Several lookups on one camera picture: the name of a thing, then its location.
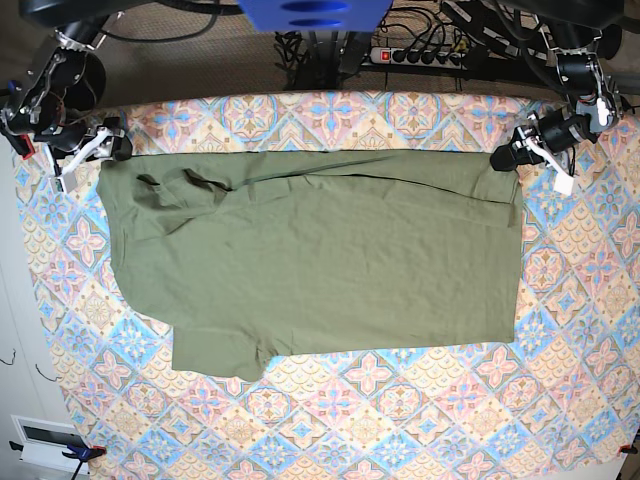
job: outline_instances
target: power strip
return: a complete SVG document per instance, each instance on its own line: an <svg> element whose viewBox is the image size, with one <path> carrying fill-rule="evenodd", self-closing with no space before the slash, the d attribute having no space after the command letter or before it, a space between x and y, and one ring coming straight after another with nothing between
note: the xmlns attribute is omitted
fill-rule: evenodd
<svg viewBox="0 0 640 480"><path fill-rule="evenodd" d="M411 65L414 67L439 67L463 70L462 55L440 51L437 54L413 49L408 52L404 48L373 47L369 52L371 63L376 65Z"/></svg>

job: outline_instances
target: patterned tablecloth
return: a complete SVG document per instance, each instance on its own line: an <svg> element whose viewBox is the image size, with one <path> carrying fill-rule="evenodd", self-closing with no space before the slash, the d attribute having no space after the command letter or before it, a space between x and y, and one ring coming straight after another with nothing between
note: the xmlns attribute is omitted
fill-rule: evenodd
<svg viewBox="0 0 640 480"><path fill-rule="evenodd" d="M127 108L138 154L491 151L539 103L304 93ZM640 425L640 150L623 121L577 152L579 191L522 168L516 341L276 358L255 384L170 368L171 328L123 301L97 167L55 194L15 161L35 295L95 478L505 480L616 457Z"/></svg>

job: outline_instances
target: blue robot part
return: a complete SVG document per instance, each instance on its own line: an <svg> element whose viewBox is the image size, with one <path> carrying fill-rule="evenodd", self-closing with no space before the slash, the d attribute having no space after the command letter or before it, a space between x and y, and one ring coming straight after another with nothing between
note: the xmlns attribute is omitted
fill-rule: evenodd
<svg viewBox="0 0 640 480"><path fill-rule="evenodd" d="M256 30L373 32L392 0L238 0Z"/></svg>

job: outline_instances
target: olive green t-shirt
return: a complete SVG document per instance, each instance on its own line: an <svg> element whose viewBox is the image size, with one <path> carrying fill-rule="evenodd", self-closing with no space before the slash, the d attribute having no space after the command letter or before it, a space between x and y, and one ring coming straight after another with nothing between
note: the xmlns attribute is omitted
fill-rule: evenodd
<svg viewBox="0 0 640 480"><path fill-rule="evenodd" d="M488 154L181 154L102 165L126 301L173 368L257 380L276 355L511 342L522 198Z"/></svg>

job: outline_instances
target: floral tile pattern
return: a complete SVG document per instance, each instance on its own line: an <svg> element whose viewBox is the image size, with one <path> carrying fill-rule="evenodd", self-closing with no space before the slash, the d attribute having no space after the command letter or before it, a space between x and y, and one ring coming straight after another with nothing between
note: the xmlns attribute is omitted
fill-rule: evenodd
<svg viewBox="0 0 640 480"><path fill-rule="evenodd" d="M135 153L416 148L489 152L540 102L312 92L124 109ZM171 368L170 326L134 312L95 193L14 160L34 292L93 478L512 480L610 461L640 426L640 131L578 149L578 192L520 169L511 344L275 358L255 384Z"/></svg>

